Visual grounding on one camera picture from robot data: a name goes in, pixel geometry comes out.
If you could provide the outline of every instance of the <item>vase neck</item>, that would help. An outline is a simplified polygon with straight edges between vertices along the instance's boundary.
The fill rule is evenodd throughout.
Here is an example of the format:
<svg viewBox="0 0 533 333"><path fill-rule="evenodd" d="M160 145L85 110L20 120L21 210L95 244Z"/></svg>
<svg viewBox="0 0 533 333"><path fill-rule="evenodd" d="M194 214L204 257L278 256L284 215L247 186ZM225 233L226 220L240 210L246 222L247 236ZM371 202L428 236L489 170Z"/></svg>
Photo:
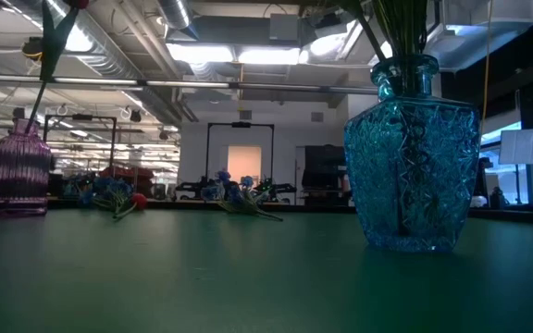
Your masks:
<svg viewBox="0 0 533 333"><path fill-rule="evenodd" d="M26 127L28 126L28 119L24 118L14 118L14 130L12 133L14 134L24 134L26 133ZM32 122L32 125L30 126L30 130L28 132L29 136L36 136L38 135L38 123L36 121Z"/></svg>
<svg viewBox="0 0 533 333"><path fill-rule="evenodd" d="M425 97L431 95L431 81L439 71L437 59L430 55L392 57L375 65L371 80L378 86L378 97Z"/></svg>

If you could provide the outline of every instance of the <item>table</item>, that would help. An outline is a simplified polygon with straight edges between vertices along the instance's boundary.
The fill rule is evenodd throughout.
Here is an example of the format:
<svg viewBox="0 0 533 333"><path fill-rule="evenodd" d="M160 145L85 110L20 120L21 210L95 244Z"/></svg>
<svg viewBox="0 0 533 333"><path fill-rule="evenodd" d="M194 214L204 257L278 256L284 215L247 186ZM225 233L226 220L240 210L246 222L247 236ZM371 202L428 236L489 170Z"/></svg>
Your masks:
<svg viewBox="0 0 533 333"><path fill-rule="evenodd" d="M533 225L452 254L368 248L355 215L55 210L0 220L0 332L533 332Z"/></svg>

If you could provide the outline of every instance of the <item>lit doorway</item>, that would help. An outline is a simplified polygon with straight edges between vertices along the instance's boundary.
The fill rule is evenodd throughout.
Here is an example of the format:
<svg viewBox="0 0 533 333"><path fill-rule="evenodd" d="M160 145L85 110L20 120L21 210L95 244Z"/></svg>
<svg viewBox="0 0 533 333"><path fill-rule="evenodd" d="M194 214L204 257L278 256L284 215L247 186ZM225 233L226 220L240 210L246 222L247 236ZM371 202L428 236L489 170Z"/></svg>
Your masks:
<svg viewBox="0 0 533 333"><path fill-rule="evenodd" d="M254 184L261 175L262 149L259 146L229 146L228 172L231 180L240 182L242 177L251 176Z"/></svg>

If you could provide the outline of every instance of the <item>blue glass vase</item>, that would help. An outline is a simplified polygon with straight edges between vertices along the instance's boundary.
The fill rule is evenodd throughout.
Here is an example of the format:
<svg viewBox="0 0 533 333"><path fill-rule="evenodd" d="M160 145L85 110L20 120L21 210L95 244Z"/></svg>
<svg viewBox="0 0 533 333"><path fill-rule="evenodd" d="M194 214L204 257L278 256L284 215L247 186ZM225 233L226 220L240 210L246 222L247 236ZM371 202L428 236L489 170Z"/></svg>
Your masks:
<svg viewBox="0 0 533 333"><path fill-rule="evenodd" d="M371 245L449 252L464 226L477 177L478 112L431 96L438 71L429 55L377 64L379 104L345 125L353 199Z"/></svg>

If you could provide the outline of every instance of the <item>glass vase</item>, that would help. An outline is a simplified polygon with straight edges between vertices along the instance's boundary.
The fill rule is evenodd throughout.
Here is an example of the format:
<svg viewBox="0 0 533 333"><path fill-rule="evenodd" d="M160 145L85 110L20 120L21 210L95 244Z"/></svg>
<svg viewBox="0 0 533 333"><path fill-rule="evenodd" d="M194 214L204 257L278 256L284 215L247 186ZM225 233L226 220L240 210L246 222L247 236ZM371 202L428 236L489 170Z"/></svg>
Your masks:
<svg viewBox="0 0 533 333"><path fill-rule="evenodd" d="M0 140L0 216L46 214L51 149L38 137L34 122L15 118L14 129Z"/></svg>
<svg viewBox="0 0 533 333"><path fill-rule="evenodd" d="M379 104L345 125L353 199L371 245L449 252L464 226L477 176L478 112L431 96L438 71L429 55L377 64Z"/></svg>

